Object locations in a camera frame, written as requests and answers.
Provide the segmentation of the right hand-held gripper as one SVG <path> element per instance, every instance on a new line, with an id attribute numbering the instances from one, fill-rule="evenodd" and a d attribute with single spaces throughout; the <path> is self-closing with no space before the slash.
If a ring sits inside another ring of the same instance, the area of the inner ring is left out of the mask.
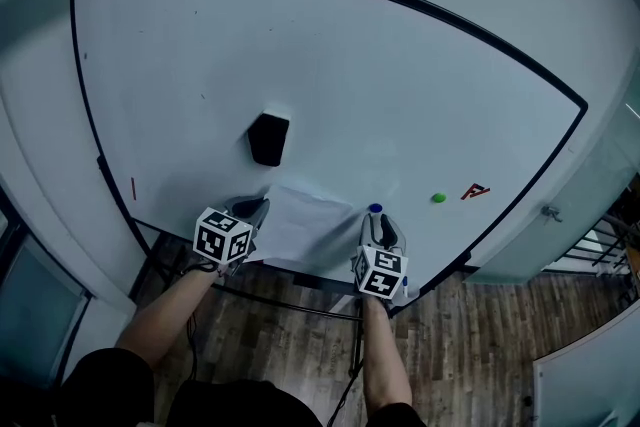
<path id="1" fill-rule="evenodd" d="M 389 215 L 367 212 L 352 258 L 355 289 L 383 301 L 403 301 L 402 278 L 408 268 L 405 249 L 404 234 Z"/>

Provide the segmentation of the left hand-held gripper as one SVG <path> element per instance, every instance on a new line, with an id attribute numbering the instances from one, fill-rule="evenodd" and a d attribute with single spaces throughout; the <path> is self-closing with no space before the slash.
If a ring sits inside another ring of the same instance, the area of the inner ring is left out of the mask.
<path id="1" fill-rule="evenodd" d="M 192 250 L 200 260 L 191 268 L 208 273 L 237 268 L 256 250 L 254 239 L 269 208 L 263 196 L 238 196 L 220 208 L 207 207 L 196 221 Z"/>

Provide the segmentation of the white paper sheet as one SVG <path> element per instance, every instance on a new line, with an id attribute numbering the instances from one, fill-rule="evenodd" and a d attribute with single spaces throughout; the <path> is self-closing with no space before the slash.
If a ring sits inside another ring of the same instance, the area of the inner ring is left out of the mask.
<path id="1" fill-rule="evenodd" d="M 354 213 L 348 203 L 273 185 L 268 214 L 255 239 L 256 260 L 301 262 L 333 240 Z"/>

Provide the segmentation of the white whiteboard with black frame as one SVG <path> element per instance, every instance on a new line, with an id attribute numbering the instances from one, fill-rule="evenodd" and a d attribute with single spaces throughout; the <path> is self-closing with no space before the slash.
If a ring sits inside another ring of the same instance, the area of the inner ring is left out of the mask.
<path id="1" fill-rule="evenodd" d="M 193 244 L 207 207 L 273 185 L 348 203 L 349 223 L 304 261 L 258 261 L 349 293 L 379 203 L 409 259 L 395 311 L 466 264 L 588 109 L 534 59 L 426 0 L 70 0 L 70 15 L 98 163 L 134 234 Z M 246 135 L 271 104 L 291 116 L 277 168 L 253 161 Z M 474 183 L 490 191 L 462 201 Z"/>

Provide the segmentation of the person's left forearm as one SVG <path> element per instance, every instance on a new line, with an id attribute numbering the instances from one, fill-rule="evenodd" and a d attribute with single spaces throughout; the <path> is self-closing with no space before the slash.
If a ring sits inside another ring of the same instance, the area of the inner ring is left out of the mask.
<path id="1" fill-rule="evenodd" d="M 190 269 L 135 315 L 115 347 L 155 366 L 173 346 L 207 291 L 223 279 L 227 269 L 226 265 L 214 270 Z"/>

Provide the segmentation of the person's right forearm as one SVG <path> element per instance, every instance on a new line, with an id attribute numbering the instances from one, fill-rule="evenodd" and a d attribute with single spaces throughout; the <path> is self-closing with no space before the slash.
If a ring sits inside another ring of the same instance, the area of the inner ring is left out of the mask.
<path id="1" fill-rule="evenodd" d="M 393 404 L 412 405 L 409 378 L 400 357 L 383 303 L 366 296 L 363 302 L 363 387 L 368 418 Z"/>

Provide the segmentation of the black whiteboard eraser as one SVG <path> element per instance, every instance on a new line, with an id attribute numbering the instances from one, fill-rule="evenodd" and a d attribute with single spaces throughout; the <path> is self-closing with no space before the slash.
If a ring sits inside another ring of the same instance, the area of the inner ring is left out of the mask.
<path id="1" fill-rule="evenodd" d="M 250 155 L 256 164 L 277 168 L 281 165 L 291 123 L 289 111 L 271 104 L 263 109 L 246 131 Z"/>

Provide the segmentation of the frosted glass door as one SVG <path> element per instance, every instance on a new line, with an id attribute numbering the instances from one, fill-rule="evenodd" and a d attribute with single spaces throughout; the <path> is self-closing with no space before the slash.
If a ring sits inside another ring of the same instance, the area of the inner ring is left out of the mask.
<path id="1" fill-rule="evenodd" d="M 640 173 L 640 71 L 629 84 L 595 146 L 551 206 L 555 219 L 538 215 L 487 264 L 469 276 L 474 284 L 519 285 L 564 254 L 606 213 Z"/>

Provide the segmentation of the person's black shirt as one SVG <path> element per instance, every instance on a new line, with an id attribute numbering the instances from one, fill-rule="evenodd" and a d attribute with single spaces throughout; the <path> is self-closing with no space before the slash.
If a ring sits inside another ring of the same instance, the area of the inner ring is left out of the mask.
<path id="1" fill-rule="evenodd" d="M 57 427 L 144 427 L 154 422 L 154 374 L 120 348 L 83 357 L 53 407 Z M 323 427 L 311 409 L 268 381 L 182 383 L 165 427 Z"/>

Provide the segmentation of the black metal railing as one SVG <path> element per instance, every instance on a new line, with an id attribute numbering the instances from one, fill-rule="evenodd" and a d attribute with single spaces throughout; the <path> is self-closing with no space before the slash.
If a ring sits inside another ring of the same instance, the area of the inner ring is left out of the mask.
<path id="1" fill-rule="evenodd" d="M 619 277 L 622 307 L 640 299 L 640 175 L 608 210 L 544 272 Z"/>

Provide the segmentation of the black framed window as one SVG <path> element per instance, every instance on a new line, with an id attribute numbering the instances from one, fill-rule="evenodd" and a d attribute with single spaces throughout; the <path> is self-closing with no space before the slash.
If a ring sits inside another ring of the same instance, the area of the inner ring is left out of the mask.
<path id="1" fill-rule="evenodd" d="M 90 299 L 0 204 L 0 377 L 41 389 L 58 384 Z"/>

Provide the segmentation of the white partition panel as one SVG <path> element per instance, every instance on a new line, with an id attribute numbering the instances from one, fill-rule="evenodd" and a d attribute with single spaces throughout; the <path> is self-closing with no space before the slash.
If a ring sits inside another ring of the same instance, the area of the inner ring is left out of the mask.
<path id="1" fill-rule="evenodd" d="M 640 422 L 640 337 L 606 330 L 534 363 L 534 427 Z"/>

